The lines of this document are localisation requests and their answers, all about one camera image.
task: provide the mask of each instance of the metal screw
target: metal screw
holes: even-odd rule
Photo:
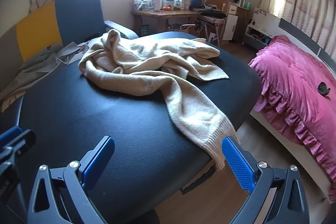
[[[264,162],[264,161],[260,161],[260,162],[258,163],[258,165],[259,165],[260,168],[266,168],[266,167],[267,167],[267,163]]]
[[[71,163],[69,163],[69,165],[70,165],[71,168],[76,168],[76,167],[78,167],[79,162],[76,161],[76,160],[74,160],[74,161],[72,161]]]
[[[295,165],[291,165],[291,170],[292,171],[297,171],[297,167]]]
[[[40,171],[46,170],[47,166],[45,164],[42,164],[39,168]]]

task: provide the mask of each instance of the beige knit sweater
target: beige knit sweater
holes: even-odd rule
[[[95,42],[79,62],[82,74],[102,89],[143,96],[160,90],[174,124],[192,142],[225,165],[223,138],[235,130],[215,104],[187,75],[203,81],[227,79],[226,73],[207,58],[219,50],[200,39],[168,38],[128,40],[110,30]]]

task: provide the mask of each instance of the shelf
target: shelf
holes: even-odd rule
[[[256,41],[258,41],[258,42],[260,42],[260,43],[262,43],[262,44],[264,44],[265,46],[268,46],[268,44],[267,43],[265,43],[265,42],[263,42],[263,41],[260,41],[260,40],[258,40],[258,39],[256,39],[256,38],[254,38],[254,37],[251,37],[251,38],[253,38],[254,40],[256,40]]]
[[[258,32],[261,32],[262,34],[264,34],[264,35],[266,35],[266,36],[268,36],[268,37],[270,37],[270,38],[273,38],[272,35],[266,33],[265,31],[263,31],[262,29],[258,28],[258,27],[255,26],[255,25],[249,24],[248,27],[250,27],[250,28],[252,28],[252,29],[255,29],[255,30],[258,31]]]
[[[243,42],[255,48],[256,50],[261,50],[267,46],[266,43],[260,42],[253,37],[249,37],[247,34],[244,34]]]

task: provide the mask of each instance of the wooden floor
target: wooden floor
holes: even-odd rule
[[[227,52],[243,62],[255,57],[256,50],[237,43],[222,45]],[[237,131],[243,149],[248,150],[257,161],[264,160],[272,167],[287,168],[297,165],[301,173],[308,206],[310,223],[320,224],[330,205],[311,177],[295,158],[257,120],[249,116]],[[229,223],[247,197],[241,189],[228,164],[217,171],[202,185],[182,195],[180,192],[156,206],[161,224],[226,224]]]

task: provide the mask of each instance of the yellow wall panel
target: yellow wall panel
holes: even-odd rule
[[[43,48],[61,42],[55,2],[42,6],[17,23],[16,35],[23,61]]]

